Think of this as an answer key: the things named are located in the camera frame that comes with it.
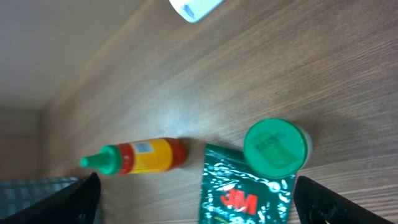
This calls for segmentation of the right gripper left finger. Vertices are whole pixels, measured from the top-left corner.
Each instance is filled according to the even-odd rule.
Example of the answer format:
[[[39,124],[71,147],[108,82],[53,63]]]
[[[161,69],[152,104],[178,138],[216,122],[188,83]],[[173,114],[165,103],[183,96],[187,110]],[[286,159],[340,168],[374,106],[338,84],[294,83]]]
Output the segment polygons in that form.
[[[77,179],[68,187],[1,219],[1,224],[100,224],[100,178],[93,172]]]

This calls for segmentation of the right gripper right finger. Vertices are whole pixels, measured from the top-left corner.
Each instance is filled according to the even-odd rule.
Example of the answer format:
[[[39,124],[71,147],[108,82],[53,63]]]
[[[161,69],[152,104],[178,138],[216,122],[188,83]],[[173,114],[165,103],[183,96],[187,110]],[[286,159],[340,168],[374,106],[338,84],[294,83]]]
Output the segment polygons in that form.
[[[306,176],[297,179],[294,204],[301,224],[392,224]]]

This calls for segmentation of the green lid jar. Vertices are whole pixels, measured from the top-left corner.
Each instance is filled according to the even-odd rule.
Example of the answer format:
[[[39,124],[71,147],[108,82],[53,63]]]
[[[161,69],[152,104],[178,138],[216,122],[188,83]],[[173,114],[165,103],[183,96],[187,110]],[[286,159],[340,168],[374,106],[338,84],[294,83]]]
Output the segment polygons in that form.
[[[255,123],[243,142],[243,155],[249,167],[268,179],[296,174],[312,152],[312,139],[306,130],[285,119],[270,118]]]

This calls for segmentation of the green 3M glove packet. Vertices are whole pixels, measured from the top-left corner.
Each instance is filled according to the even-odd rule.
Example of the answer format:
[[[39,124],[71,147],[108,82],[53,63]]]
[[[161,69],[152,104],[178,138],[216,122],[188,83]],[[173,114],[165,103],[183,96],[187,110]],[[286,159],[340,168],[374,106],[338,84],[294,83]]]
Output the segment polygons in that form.
[[[241,151],[207,144],[198,222],[201,224],[287,223],[295,176],[257,175]]]

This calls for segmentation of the red yellow sauce bottle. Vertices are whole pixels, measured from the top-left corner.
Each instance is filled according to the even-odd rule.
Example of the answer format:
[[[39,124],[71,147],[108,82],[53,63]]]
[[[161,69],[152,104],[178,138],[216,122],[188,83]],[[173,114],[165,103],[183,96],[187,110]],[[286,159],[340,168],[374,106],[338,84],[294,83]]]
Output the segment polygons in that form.
[[[143,174],[178,168],[187,157],[188,151],[180,140],[157,138],[106,145],[99,153],[81,158],[80,166],[103,175]]]

